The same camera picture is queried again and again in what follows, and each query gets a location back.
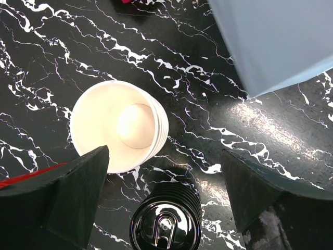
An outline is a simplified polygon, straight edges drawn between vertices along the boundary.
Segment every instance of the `light blue object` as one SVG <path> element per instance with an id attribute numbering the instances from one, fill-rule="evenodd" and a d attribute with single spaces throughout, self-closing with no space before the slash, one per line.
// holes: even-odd
<path id="1" fill-rule="evenodd" d="M 248 97 L 333 68 L 333 1 L 208 2 Z"/>

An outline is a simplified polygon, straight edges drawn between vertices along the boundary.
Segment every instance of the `black marble surface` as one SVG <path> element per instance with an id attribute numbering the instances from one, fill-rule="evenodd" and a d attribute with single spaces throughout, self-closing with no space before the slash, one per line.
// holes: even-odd
<path id="1" fill-rule="evenodd" d="M 135 84 L 167 111 L 163 150 L 108 175 L 88 249 L 131 249 L 131 216 L 161 181 L 198 191 L 200 250 L 244 249 L 221 173 L 224 148 L 333 190 L 333 73 L 245 100 L 206 1 L 0 3 L 0 179 L 76 158 L 71 110 L 98 82 Z"/>

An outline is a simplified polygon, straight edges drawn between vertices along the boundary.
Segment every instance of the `red strip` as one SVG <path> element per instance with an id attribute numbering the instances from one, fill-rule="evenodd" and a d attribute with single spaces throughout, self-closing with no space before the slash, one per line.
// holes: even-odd
<path id="1" fill-rule="evenodd" d="M 49 168 L 45 168 L 45 169 L 42 169 L 42 170 L 39 170 L 39 171 L 36 171 L 36 172 L 32 172 L 32 173 L 27 173 L 27 174 L 24 174 L 22 176 L 17 176 L 17 177 L 14 177 L 14 178 L 10 178 L 10 179 L 6 179 L 4 181 L 0 181 L 0 189 L 2 189 L 3 187 L 5 186 L 8 186 L 8 185 L 13 185 L 17 182 L 20 182 L 20 181 L 24 181 L 24 180 L 27 180 L 27 179 L 30 179 L 34 176 L 37 176 L 39 174 L 42 174 L 42 173 L 45 173 L 47 171 L 50 171 L 50 170 L 53 170 L 57 167 L 60 167 L 64 164 L 67 164 L 66 162 L 65 163 L 61 163 L 59 165 L 56 165 L 56 166 L 52 166 L 52 167 L 49 167 Z"/>

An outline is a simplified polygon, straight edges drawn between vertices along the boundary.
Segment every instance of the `white paper cup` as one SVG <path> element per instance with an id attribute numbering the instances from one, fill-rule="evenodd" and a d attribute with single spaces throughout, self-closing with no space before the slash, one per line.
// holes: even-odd
<path id="1" fill-rule="evenodd" d="M 76 102 L 70 133 L 78 154 L 107 145 L 108 173 L 129 171 L 164 146 L 169 121 L 162 105 L 146 91 L 123 81 L 105 81 Z"/>

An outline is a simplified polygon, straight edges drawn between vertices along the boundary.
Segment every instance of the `cup rim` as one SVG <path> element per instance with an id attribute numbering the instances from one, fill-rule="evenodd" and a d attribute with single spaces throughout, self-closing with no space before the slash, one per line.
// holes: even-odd
<path id="1" fill-rule="evenodd" d="M 152 139 L 152 143 L 151 145 L 149 146 L 149 150 L 146 152 L 145 155 L 143 155 L 133 166 L 127 168 L 127 169 L 124 169 L 124 170 L 121 170 L 121 171 L 109 171 L 108 169 L 108 173 L 124 173 L 124 172 L 128 172 L 132 169 L 135 169 L 136 167 L 138 167 L 139 165 L 141 165 L 144 161 L 147 160 L 147 157 L 151 154 L 151 151 L 155 148 L 155 144 L 157 143 L 157 139 L 158 139 L 158 128 L 159 128 L 159 122 L 158 122 L 158 114 L 155 110 L 155 106 L 154 106 L 154 103 L 151 101 L 151 98 L 153 98 L 149 93 L 147 93 L 146 91 L 140 89 L 139 87 L 131 84 L 131 83 L 128 83 L 128 82 L 125 82 L 125 81 L 119 81 L 119 80 L 108 80 L 108 81 L 103 81 L 103 82 L 100 82 L 100 83 L 97 83 L 91 87 L 89 87 L 85 92 L 83 92 L 83 94 L 79 97 L 79 99 L 75 102 L 74 104 L 74 107 L 73 107 L 73 110 L 72 110 L 72 114 L 71 114 L 71 118 L 70 118 L 70 125 L 69 125 L 69 131 L 70 131 L 70 135 L 71 135 L 71 139 L 72 139 L 72 143 L 74 145 L 74 148 L 75 150 L 77 151 L 77 153 L 82 156 L 83 153 L 82 151 L 79 149 L 78 147 L 78 143 L 76 142 L 76 139 L 75 139 L 75 136 L 73 137 L 73 133 L 72 133 L 72 126 L 71 126 L 71 121 L 73 119 L 73 117 L 75 117 L 74 114 L 78 113 L 77 109 L 80 105 L 80 103 L 82 102 L 82 100 L 94 89 L 97 89 L 101 86 L 104 86 L 104 85 L 114 85 L 114 84 L 118 84 L 118 85 L 125 85 L 125 86 L 128 86 L 132 89 L 135 89 L 136 91 L 138 91 L 143 97 L 144 99 L 148 102 L 149 104 L 149 107 L 151 108 L 151 111 L 152 111 L 152 114 L 153 114 L 153 117 L 154 117 L 154 124 L 155 124 L 155 130 L 154 130 L 154 136 L 153 136 L 153 139 Z"/>

